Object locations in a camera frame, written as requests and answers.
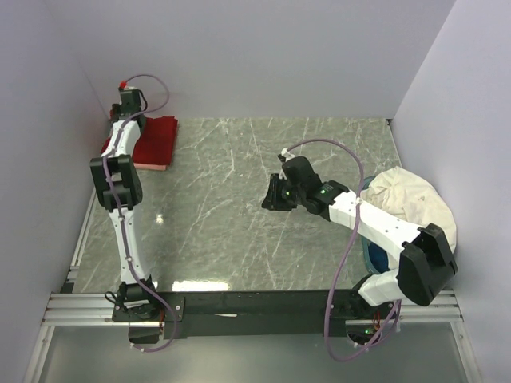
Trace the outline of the red t shirt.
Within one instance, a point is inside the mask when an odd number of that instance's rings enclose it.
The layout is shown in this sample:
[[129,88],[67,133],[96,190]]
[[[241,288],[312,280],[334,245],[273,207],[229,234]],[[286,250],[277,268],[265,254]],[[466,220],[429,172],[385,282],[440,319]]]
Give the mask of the red t shirt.
[[132,168],[135,163],[167,166],[172,163],[178,132],[174,116],[147,118],[143,128],[135,120],[126,126],[123,123],[122,120],[113,123],[100,156],[89,161],[90,167],[99,164],[103,156],[108,157],[112,171],[117,169],[117,158],[121,164],[129,163]]

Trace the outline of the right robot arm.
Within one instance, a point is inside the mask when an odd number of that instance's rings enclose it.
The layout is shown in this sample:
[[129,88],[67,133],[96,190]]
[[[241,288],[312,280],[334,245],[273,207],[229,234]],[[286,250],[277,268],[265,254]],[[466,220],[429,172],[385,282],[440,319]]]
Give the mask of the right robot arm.
[[355,287],[351,311],[369,318],[383,303],[406,298],[428,306],[458,272],[445,232],[436,224],[421,227],[358,199],[348,187],[323,182],[304,156],[280,156],[262,207],[291,211],[298,206],[328,222],[347,227],[382,248],[388,269],[363,278]]

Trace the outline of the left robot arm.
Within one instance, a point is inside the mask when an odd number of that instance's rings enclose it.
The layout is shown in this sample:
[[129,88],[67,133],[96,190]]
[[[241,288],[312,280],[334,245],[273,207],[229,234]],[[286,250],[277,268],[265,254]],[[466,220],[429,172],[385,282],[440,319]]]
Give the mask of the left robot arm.
[[114,305],[115,322],[156,318],[160,302],[154,296],[151,272],[141,251],[140,207],[143,191],[133,162],[137,141],[146,124],[143,93],[121,83],[120,102],[112,105],[112,130],[101,155],[91,159],[90,171],[98,203],[108,212],[121,262],[120,285],[105,298]]

